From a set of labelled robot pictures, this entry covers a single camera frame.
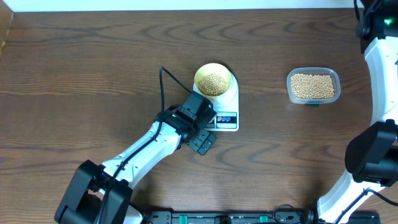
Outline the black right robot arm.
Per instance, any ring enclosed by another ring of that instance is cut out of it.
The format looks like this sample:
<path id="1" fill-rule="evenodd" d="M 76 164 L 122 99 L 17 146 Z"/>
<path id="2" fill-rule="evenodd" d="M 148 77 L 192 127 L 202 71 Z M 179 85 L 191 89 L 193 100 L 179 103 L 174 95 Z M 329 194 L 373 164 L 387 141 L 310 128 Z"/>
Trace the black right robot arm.
<path id="1" fill-rule="evenodd" d="M 345 171 L 307 211 L 302 223 L 348 223 L 354 211 L 375 195 L 395 206 L 380 191 L 397 182 L 397 1 L 363 1 L 356 9 L 360 39 L 371 77 L 371 125 L 351 140 Z"/>

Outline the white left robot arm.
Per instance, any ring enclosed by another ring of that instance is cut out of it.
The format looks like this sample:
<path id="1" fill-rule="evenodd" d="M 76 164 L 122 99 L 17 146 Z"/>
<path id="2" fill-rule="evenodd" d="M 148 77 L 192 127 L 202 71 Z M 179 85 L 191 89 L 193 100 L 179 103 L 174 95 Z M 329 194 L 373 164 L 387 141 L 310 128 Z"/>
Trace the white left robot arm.
<path id="1" fill-rule="evenodd" d="M 97 165 L 87 160 L 75 171 L 55 212 L 57 223 L 141 223 L 143 214 L 131 203 L 137 183 L 182 144 L 205 155 L 216 140 L 205 129 L 184 140 L 167 123 L 154 122 L 138 141 Z"/>

